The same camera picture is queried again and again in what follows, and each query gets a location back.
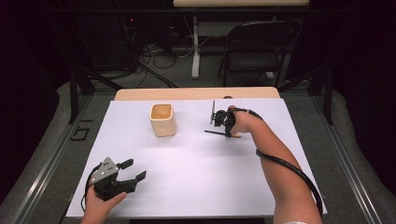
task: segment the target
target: chair back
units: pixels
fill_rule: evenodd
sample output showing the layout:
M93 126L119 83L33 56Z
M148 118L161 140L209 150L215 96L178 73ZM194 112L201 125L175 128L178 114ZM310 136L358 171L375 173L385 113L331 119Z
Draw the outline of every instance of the chair back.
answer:
M296 21L250 21L235 26L227 36L225 50L234 45L267 43L286 46L299 31Z

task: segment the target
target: black curtain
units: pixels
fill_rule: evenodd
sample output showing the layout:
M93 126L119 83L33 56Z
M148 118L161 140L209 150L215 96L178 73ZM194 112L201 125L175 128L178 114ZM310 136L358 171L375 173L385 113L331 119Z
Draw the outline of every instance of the black curtain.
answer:
M53 46L43 6L35 1L0 2L2 202L35 152L57 108L57 89L68 71Z
M382 183L396 195L395 3L313 0L311 8L358 8L347 45L334 50L344 18L308 17L290 59L288 79L322 65L334 53L333 87L346 98L357 143Z

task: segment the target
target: paper cup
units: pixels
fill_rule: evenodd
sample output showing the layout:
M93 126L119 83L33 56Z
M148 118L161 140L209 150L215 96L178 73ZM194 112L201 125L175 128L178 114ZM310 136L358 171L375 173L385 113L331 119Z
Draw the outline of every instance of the paper cup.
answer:
M158 137L172 136L176 133L174 108L170 104L157 104L149 114L152 129Z

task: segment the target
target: black cable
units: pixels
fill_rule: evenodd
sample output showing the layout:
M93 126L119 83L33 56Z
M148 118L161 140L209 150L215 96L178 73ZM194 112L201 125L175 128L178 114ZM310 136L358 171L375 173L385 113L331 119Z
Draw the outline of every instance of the black cable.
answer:
M107 78L108 80L115 80L115 79L119 79L119 78L123 78L123 77L128 77L131 74L132 74L132 71L130 71L129 69L126 69L124 72L122 72L120 74L111 75L111 76L106 76L104 74L101 74L101 76ZM100 81L98 78L91 77L91 76L90 76L90 80Z
M157 47L156 44L147 44L147 45L145 46L145 49L146 49L146 50L143 50L143 53L144 53L144 54L145 54L145 53L151 53L153 50L158 49L158 47Z
M146 85L146 86L141 87L140 89L160 89L160 88L161 87L156 86L156 85Z
M177 85L175 85L173 82L169 81L168 79L166 79L165 77L155 73L154 71L152 71L150 68L148 68L147 66L145 66L144 64L140 63L138 65L141 69L143 69L143 71L147 72L148 75L152 76L152 77L156 77L159 80L163 81L169 88L177 88Z
M179 55L177 55L177 57L178 58L183 58L183 57L186 57L185 56L185 53L187 52L187 49L189 48L189 43L186 43L186 47L184 48L184 50L183 50L183 52L182 53L180 53Z
M140 86L142 85L142 83L146 80L146 78L148 77L147 74L145 74L145 77L143 77L143 79L140 81L140 83L135 87L135 89L139 89Z
M157 68L161 68L161 69L171 68L171 67L173 67L176 64L176 61L177 61L177 56L176 56L176 54L174 52L172 52L172 56L173 56L173 61L172 61L171 65L168 65L168 66L165 66L165 67L159 66L158 64L156 64L156 60L155 60L157 58L157 56L154 56L153 64Z
M282 160L275 156L270 156L270 155L261 153L258 149L256 149L256 155L259 156L260 158L266 159L268 161L273 161L275 163L278 163L278 164L288 168L289 170L293 171L295 174L297 174L297 176L299 176L305 182L305 184L311 189L312 193L314 194L315 200L317 202L317 208L318 208L319 214L320 214L320 216L322 216L323 204L322 204L320 194L319 194L317 188L315 187L314 183L312 183L311 179L309 179L309 177L302 170L300 170L298 167L296 167L295 165L291 164L288 161Z
M148 50L147 52L145 52L145 51L143 51L143 53L142 53L142 55L141 55L141 60L140 61L142 61L142 63L150 63L151 62L151 50L149 49L149 47L148 46L146 46L146 49ZM146 58L146 54L148 54L148 62L146 62L145 61L145 58Z
M85 212L85 208L84 208L84 206L82 205L82 202L84 201L84 199L85 199L86 196L87 196L88 188L91 186L91 184L90 184L90 182L91 182L91 176L93 175L93 173L95 173L95 172L99 169L99 167L101 166L101 164L102 164L102 163L100 163L99 165L95 166L95 167L92 169L91 173L88 175L87 182L85 183L84 195L82 196L81 202L80 202L82 211L84 211L84 212Z
M134 74L135 74L135 75L139 75L139 74L141 74L141 73L144 72L143 69L142 69L140 66L137 66L137 68L136 68L136 70L134 71Z

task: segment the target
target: gray carpet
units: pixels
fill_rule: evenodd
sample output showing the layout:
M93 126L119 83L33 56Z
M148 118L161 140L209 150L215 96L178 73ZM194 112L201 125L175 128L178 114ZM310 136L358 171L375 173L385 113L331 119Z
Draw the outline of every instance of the gray carpet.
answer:
M185 65L191 64L191 57L178 58L172 69L157 68L153 65L153 61L150 61L150 67L159 74L166 74L166 77L179 87L219 87L221 77L216 77L219 61L219 56L203 57L201 76L198 80L191 80L191 68ZM163 57L158 62L163 63L162 66L169 65L172 63L172 57ZM133 74L115 81L127 88L166 87L161 81L150 76L147 77L144 73ZM229 81L230 86L271 85L271 81L266 80L265 77L257 76L246 78L234 76L230 77ZM48 163L49 157L58 147L63 147L64 150L57 155L59 160L51 169L49 182L42 186L43 190L37 196L39 200L35 200L31 204L31 209L28 210L30 213L23 214L26 215L24 220L27 223L58 223L61 220L68 205L66 199L74 193L77 187L109 101L115 95L114 91L102 83L97 81L93 83L97 93L94 96L80 96L80 104L86 106L73 125L67 124L70 115L68 85L66 84L58 90L61 96L58 110L25 171L1 205L1 223L19 220L14 219L19 212L18 209L21 208L26 195L37 177L40 176L43 166ZM351 187L346 170L343 169L337 156L333 136L329 134L320 111L315 107L315 100L320 100L320 98L309 97L304 91L282 93L281 97L286 101L306 157L329 211L329 214L323 217L324 223L367 223L367 215L362 212L356 192ZM372 168L361 155L354 140L353 128L348 118L344 99L337 92L333 97L332 117L333 127L340 136L342 145L359 174L361 183L367 189L367 194L380 219L383 223L396 223L395 197L381 185ZM84 141L73 141L73 139L81 137L81 132L75 134L78 129L89 129ZM272 223L271 218L267 218L265 221ZM62 223L79 223L79 220L65 218ZM128 220L108 220L107 223L128 223Z

